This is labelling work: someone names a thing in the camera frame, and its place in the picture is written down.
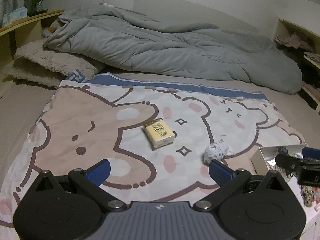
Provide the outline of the white storage box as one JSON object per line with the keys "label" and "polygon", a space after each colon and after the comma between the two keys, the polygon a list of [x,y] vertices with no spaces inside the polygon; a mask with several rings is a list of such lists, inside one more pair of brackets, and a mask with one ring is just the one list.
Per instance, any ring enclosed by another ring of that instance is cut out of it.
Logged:
{"label": "white storage box", "polygon": [[307,144],[258,147],[253,151],[249,163],[257,175],[265,175],[269,170],[277,170],[280,172],[305,211],[306,226],[303,233],[311,230],[317,234],[316,231],[319,230],[319,211],[315,210],[315,203],[313,203],[311,207],[306,207],[301,195],[301,186],[297,183],[297,178],[287,175],[283,168],[276,165],[276,156],[279,154],[279,150],[285,150],[288,155],[302,159],[302,149],[306,146]]}

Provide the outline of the beige fluffy blanket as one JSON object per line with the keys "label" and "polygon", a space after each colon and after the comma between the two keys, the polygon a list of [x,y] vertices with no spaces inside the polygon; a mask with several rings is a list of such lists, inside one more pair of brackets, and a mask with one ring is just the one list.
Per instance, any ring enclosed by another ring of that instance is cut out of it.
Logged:
{"label": "beige fluffy blanket", "polygon": [[91,79],[104,67],[104,64],[86,56],[44,48],[43,40],[38,40],[17,48],[14,60],[8,64],[6,71],[16,79],[58,87],[76,70]]}

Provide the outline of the grey green quilt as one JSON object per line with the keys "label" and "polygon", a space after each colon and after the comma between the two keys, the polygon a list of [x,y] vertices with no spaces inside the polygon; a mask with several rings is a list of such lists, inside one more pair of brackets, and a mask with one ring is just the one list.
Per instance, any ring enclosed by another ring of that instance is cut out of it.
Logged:
{"label": "grey green quilt", "polygon": [[267,37],[211,23],[159,22],[104,5],[64,12],[44,46],[132,72],[216,81],[239,80],[285,94],[303,86],[298,65]]}

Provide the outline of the tissue box on shelf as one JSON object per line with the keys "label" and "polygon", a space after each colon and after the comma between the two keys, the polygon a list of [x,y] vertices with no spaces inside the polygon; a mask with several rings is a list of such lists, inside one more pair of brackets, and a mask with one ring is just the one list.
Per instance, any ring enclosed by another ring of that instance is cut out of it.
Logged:
{"label": "tissue box on shelf", "polygon": [[26,7],[21,7],[13,12],[4,14],[2,18],[2,26],[7,26],[12,24],[13,22],[26,18],[28,16],[28,9]]}

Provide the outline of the braided rope tassel bundle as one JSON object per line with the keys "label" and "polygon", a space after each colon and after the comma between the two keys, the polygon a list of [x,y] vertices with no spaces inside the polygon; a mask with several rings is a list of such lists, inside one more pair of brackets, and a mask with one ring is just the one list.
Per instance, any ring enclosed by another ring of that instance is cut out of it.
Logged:
{"label": "braided rope tassel bundle", "polygon": [[300,189],[306,207],[312,207],[313,203],[319,205],[319,187],[301,185]]}

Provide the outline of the wooden bedside shelf left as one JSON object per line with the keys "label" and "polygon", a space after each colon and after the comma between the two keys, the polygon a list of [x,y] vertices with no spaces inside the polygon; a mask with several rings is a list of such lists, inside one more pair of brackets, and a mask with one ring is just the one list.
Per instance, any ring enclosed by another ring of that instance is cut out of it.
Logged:
{"label": "wooden bedside shelf left", "polygon": [[63,9],[49,11],[1,27],[1,81],[6,77],[5,67],[12,63],[16,49],[41,40],[42,28],[49,27],[63,12]]}

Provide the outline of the cream bedside shelf right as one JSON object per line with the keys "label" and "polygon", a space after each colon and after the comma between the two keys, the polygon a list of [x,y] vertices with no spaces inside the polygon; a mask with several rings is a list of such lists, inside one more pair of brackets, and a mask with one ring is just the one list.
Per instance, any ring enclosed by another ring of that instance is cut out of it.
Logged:
{"label": "cream bedside shelf right", "polygon": [[280,18],[274,41],[302,72],[303,87],[298,95],[319,112],[319,35]]}

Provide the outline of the green glass bottle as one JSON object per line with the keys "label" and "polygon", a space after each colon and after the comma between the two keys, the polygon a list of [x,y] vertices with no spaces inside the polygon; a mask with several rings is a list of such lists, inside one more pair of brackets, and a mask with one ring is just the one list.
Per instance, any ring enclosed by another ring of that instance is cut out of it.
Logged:
{"label": "green glass bottle", "polygon": [[34,16],[43,11],[43,0],[32,0],[29,16]]}

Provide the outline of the clear crystal hair accessory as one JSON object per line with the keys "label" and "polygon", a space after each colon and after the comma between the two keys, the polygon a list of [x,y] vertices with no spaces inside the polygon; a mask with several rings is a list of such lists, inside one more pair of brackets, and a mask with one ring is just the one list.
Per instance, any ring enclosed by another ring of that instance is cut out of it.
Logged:
{"label": "clear crystal hair accessory", "polygon": [[283,175],[283,170],[281,167],[277,166],[276,164],[276,160],[273,158],[273,159],[270,159],[270,160],[267,160],[266,161],[266,165],[268,167],[268,170],[274,170],[274,171],[277,171],[279,172],[281,175]]}

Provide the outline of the yellow tissue pack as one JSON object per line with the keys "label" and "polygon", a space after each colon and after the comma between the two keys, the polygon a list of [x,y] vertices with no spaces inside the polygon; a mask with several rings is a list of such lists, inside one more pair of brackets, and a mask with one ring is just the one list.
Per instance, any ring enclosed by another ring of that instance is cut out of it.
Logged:
{"label": "yellow tissue pack", "polygon": [[153,150],[172,144],[175,133],[162,118],[145,122],[142,126]]}

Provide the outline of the beige bed sheet mattress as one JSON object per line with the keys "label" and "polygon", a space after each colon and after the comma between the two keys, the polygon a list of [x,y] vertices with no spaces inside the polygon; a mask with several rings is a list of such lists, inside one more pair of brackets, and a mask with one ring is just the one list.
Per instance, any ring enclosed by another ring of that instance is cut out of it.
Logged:
{"label": "beige bed sheet mattress", "polygon": [[[262,91],[268,100],[275,103],[290,126],[302,133],[306,143],[319,148],[319,114],[297,94],[287,95],[242,81],[213,81],[142,73],[119,73],[118,76],[140,81],[194,83],[250,92]],[[54,90],[36,83],[15,81],[9,77],[1,82],[1,179],[5,178],[11,163],[22,149],[29,129],[54,93]]]}

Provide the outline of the white grey yarn ball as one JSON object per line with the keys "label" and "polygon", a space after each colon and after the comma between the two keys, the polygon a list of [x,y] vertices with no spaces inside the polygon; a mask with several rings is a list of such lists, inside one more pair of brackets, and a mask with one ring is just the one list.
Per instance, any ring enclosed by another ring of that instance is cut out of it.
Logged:
{"label": "white grey yarn ball", "polygon": [[228,153],[229,146],[223,139],[214,142],[206,147],[203,154],[203,161],[209,165],[212,160],[221,161]]}

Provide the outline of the cartoon bear printed cloth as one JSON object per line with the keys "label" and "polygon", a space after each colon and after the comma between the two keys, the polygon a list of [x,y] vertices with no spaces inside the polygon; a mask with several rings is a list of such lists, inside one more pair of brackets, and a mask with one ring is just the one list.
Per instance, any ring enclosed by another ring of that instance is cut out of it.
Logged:
{"label": "cartoon bear printed cloth", "polygon": [[[162,118],[172,144],[153,150],[142,126]],[[224,162],[253,170],[261,146],[296,145],[304,137],[261,92],[104,74],[86,83],[64,80],[31,128],[1,188],[1,239],[16,237],[13,214],[37,175],[67,174],[102,159],[111,175],[102,187],[124,202],[187,200],[217,188],[204,150],[223,139]]]}

